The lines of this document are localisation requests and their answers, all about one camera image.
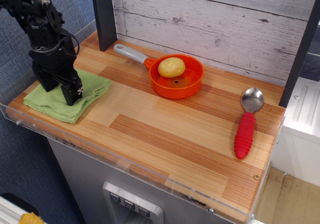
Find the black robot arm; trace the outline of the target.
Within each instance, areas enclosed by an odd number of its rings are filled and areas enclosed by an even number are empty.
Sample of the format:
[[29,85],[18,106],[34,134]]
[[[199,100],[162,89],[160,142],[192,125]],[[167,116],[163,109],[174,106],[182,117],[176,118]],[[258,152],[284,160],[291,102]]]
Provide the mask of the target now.
[[81,99],[83,85],[74,68],[80,51],[73,44],[77,38],[63,28],[63,15],[52,0],[0,0],[0,7],[28,35],[32,70],[42,87],[49,92],[61,86],[69,106]]

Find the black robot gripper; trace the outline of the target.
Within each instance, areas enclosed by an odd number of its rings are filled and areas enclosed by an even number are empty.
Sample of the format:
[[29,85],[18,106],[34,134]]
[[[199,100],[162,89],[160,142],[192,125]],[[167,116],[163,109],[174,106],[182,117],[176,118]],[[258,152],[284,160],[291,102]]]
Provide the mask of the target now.
[[79,53],[75,50],[74,35],[61,35],[55,47],[36,46],[29,51],[32,70],[46,92],[62,84],[61,90],[68,106],[82,98],[83,86],[74,61]]

